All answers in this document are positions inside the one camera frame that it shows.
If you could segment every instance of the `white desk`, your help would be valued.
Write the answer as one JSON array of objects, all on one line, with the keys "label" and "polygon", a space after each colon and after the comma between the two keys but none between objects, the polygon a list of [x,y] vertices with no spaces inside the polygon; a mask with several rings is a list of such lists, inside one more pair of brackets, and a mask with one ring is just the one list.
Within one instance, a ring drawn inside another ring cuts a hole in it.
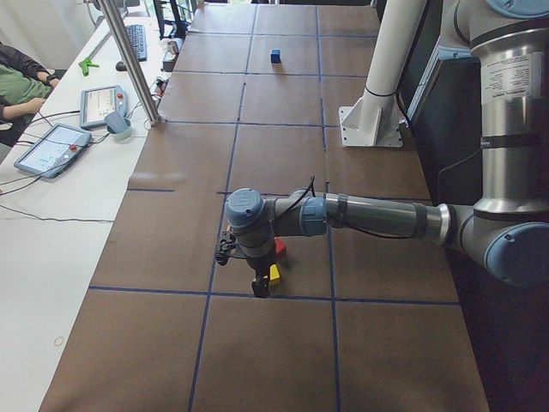
[{"label": "white desk", "polygon": [[[147,27],[148,60],[142,70],[149,84],[161,72],[164,52],[158,41],[156,20],[130,17],[125,24]],[[99,68],[84,77],[81,62],[105,37],[108,26],[94,36],[70,66],[41,112],[78,110],[81,91],[119,84],[126,91],[129,110],[138,102],[127,72],[115,71],[120,54],[112,36],[93,57]],[[78,115],[50,118],[55,123],[78,125]],[[21,191],[0,197],[0,205],[40,217],[113,220],[127,181],[148,133],[147,117],[137,108],[134,129],[124,142],[107,137],[93,145],[58,178],[40,180]],[[39,121],[27,129],[41,136],[50,128]],[[94,131],[97,139],[105,129]],[[34,141],[23,135],[21,140]],[[26,176],[13,167],[27,146],[15,146],[0,165],[0,183]],[[25,179],[2,185],[9,191],[29,183]],[[89,280],[111,230],[111,223],[38,221],[0,209],[0,410],[38,410],[69,338]]]}]

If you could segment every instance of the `tile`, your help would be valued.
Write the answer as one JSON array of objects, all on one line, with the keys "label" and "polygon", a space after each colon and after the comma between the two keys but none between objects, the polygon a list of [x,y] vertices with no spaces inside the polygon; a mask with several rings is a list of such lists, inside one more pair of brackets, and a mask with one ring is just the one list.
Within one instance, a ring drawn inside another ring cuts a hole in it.
[{"label": "tile", "polygon": [[229,190],[251,187],[286,195],[306,187],[315,176],[325,188],[323,133],[320,127],[257,126],[238,128]]},{"label": "tile", "polygon": [[[281,51],[281,63],[272,64],[270,52]],[[318,75],[318,39],[306,36],[254,36],[249,73]]]},{"label": "tile", "polygon": [[159,124],[148,133],[128,188],[224,191],[235,130],[234,124]]},{"label": "tile", "polygon": [[255,5],[205,3],[196,11],[189,31],[250,34],[255,17]]},{"label": "tile", "polygon": [[127,191],[91,285],[208,291],[223,196]]},{"label": "tile", "polygon": [[341,410],[488,412],[458,306],[337,304]]},{"label": "tile", "polygon": [[339,128],[326,129],[329,191],[366,197],[429,199],[419,157],[402,148],[344,147]]},{"label": "tile", "polygon": [[189,33],[174,70],[245,73],[251,36]]},{"label": "tile", "polygon": [[[281,283],[270,286],[272,296],[331,296],[328,236],[283,237],[287,254],[277,263]],[[254,270],[244,260],[230,259],[217,265],[213,290],[232,294],[253,294]]]},{"label": "tile", "polygon": [[213,297],[195,411],[332,412],[329,302]]},{"label": "tile", "polygon": [[354,106],[364,94],[365,77],[331,77],[322,80],[324,124],[340,126],[339,110],[342,106]]},{"label": "tile", "polygon": [[342,298],[457,302],[444,250],[414,239],[332,230],[335,293]]},{"label": "tile", "polygon": [[322,125],[318,77],[247,76],[240,120],[257,124]]},{"label": "tile", "polygon": [[159,112],[168,121],[234,123],[244,75],[172,73]]},{"label": "tile", "polygon": [[88,290],[40,412],[187,410],[205,300]]},{"label": "tile", "polygon": [[292,4],[261,4],[257,7],[254,34],[316,36],[316,7]]},{"label": "tile", "polygon": [[321,71],[329,76],[368,76],[375,39],[322,37]]},{"label": "tile", "polygon": [[318,8],[321,36],[377,36],[379,19],[370,6],[322,6]]}]

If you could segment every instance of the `black jacket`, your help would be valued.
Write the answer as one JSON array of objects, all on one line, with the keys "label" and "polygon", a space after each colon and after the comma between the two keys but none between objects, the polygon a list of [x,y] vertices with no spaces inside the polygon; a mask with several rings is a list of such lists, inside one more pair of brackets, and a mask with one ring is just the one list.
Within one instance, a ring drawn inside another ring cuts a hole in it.
[{"label": "black jacket", "polygon": [[[45,71],[47,73],[47,70],[42,65],[32,60],[26,54],[23,54],[8,45],[0,44],[0,64],[19,70],[24,76],[36,80],[38,80],[36,75],[39,71]],[[3,109],[5,106],[9,106],[9,103],[0,95],[0,120],[2,122],[13,123],[11,129],[0,130],[0,142],[7,144],[8,146],[13,146],[27,127],[27,124],[23,118],[15,120],[6,120],[3,118]]]}]

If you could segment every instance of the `label on robot arm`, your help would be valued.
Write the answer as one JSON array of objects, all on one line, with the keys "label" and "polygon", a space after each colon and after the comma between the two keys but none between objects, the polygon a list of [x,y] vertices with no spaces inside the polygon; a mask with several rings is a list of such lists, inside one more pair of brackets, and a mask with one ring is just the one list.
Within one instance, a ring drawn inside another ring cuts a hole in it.
[{"label": "label on robot arm", "polygon": [[535,52],[482,66],[482,104],[524,96],[540,99],[543,57]]}]

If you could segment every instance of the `green clamp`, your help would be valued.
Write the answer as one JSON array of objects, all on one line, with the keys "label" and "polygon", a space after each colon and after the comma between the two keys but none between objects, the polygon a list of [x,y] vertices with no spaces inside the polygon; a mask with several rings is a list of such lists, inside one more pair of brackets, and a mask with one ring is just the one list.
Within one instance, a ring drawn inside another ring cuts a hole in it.
[{"label": "green clamp", "polygon": [[85,76],[89,75],[89,68],[90,67],[99,67],[98,64],[93,64],[92,63],[91,58],[85,58],[78,65],[82,69],[82,74],[85,75]]}]

